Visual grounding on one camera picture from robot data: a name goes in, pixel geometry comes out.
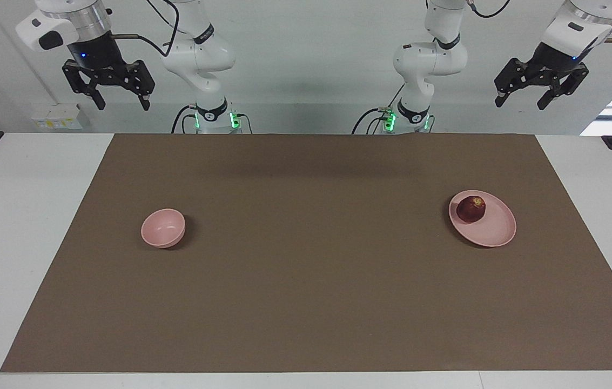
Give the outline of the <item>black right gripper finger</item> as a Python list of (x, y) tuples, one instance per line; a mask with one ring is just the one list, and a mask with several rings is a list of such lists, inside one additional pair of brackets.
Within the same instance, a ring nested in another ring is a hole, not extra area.
[(155, 81), (143, 60), (125, 65), (125, 88), (138, 97), (144, 111), (150, 110), (149, 99), (155, 86)]
[(74, 93), (91, 98), (98, 110), (105, 109), (106, 101), (98, 91), (100, 77), (94, 70), (80, 67), (75, 60), (66, 60), (62, 71)]

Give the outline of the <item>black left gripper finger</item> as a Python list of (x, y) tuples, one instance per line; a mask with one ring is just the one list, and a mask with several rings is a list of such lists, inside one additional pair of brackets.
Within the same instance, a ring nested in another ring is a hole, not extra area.
[(513, 92), (529, 86), (527, 77), (528, 67), (528, 62), (512, 58), (495, 77), (494, 86), (497, 96), (494, 99), (494, 103), (497, 108), (501, 108)]
[(539, 80), (542, 81), (541, 85), (548, 87), (548, 90), (538, 100), (538, 109), (545, 110), (552, 101), (560, 96), (574, 94), (588, 74), (589, 69), (586, 65), (577, 65), (570, 71), (543, 69)]

